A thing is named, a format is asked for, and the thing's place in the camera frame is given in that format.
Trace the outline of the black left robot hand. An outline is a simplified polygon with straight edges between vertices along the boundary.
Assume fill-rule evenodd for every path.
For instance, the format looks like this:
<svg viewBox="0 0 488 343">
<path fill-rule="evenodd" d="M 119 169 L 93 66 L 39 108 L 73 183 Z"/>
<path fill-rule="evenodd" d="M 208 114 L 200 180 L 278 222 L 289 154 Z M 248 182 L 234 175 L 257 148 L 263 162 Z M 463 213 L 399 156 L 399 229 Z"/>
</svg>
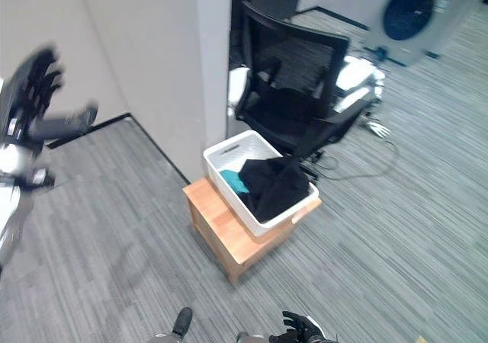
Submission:
<svg viewBox="0 0 488 343">
<path fill-rule="evenodd" d="M 98 114 L 98 102 L 81 110 L 47 117 L 56 91 L 63 86 L 64 69 L 56 47 L 39 46 L 19 64 L 1 89 L 1 144 L 19 145 L 38 155 L 50 140 L 71 139 L 87 133 Z"/>
</svg>

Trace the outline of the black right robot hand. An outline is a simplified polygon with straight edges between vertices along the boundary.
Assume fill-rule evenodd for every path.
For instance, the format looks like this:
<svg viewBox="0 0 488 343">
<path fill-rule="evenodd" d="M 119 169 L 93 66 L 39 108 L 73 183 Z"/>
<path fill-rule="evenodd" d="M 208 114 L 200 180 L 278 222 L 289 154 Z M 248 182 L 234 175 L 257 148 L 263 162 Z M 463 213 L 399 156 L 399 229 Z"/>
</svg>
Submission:
<svg viewBox="0 0 488 343">
<path fill-rule="evenodd" d="M 282 342 L 328 342 L 323 330 L 309 316 L 302 316 L 291 311 L 282 312 L 286 332 L 280 335 L 270 335 L 271 343 Z"/>
</svg>

